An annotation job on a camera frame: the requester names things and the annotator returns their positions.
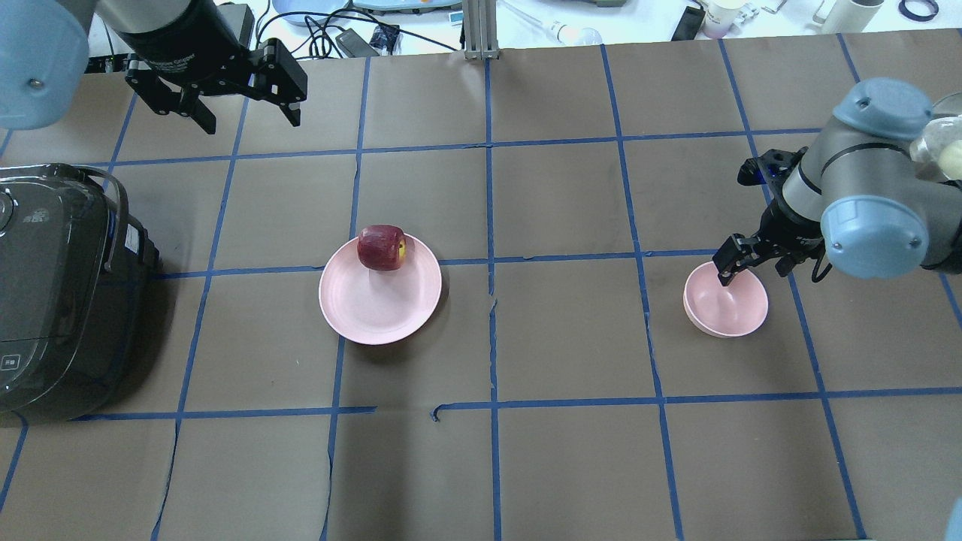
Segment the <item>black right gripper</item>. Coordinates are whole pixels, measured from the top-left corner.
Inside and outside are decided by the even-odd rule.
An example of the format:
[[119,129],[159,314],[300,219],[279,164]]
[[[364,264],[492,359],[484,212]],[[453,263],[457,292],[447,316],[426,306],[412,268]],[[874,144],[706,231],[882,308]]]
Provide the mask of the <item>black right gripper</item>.
[[746,268],[769,260],[776,260],[774,267],[780,277],[787,277],[796,266],[810,259],[815,262],[812,274],[825,275],[824,254],[820,223],[786,210],[780,203],[770,203],[762,213],[759,229],[750,237],[729,236],[715,251],[712,263],[719,284],[728,287]]

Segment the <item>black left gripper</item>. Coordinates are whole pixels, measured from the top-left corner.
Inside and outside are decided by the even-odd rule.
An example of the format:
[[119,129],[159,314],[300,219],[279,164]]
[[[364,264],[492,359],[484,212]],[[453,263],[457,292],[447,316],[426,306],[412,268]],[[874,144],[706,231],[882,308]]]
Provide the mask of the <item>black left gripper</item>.
[[213,136],[216,116],[199,96],[243,95],[301,125],[307,73],[282,41],[253,54],[213,1],[114,1],[113,30],[134,53],[125,82],[155,114],[191,119]]

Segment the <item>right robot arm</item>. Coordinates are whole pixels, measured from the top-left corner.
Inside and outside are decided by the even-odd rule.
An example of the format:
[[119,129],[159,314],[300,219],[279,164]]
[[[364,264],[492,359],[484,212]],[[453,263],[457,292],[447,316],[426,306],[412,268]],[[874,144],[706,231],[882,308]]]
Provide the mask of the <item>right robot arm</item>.
[[932,101],[911,83],[866,79],[813,144],[746,159],[737,180],[766,185],[772,202],[754,234],[712,256],[722,286],[769,260],[786,277],[812,259],[814,282],[831,268],[862,280],[960,273],[959,92]]

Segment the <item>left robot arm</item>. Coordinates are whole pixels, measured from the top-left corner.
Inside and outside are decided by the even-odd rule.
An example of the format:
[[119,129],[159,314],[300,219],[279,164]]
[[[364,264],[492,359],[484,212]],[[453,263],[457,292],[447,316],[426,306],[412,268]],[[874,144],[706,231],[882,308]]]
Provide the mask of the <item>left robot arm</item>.
[[276,38],[256,48],[213,1],[4,1],[1,123],[34,130],[70,109],[99,17],[132,51],[125,82],[157,114],[179,114],[207,134],[216,117],[203,96],[242,95],[301,123],[308,75]]

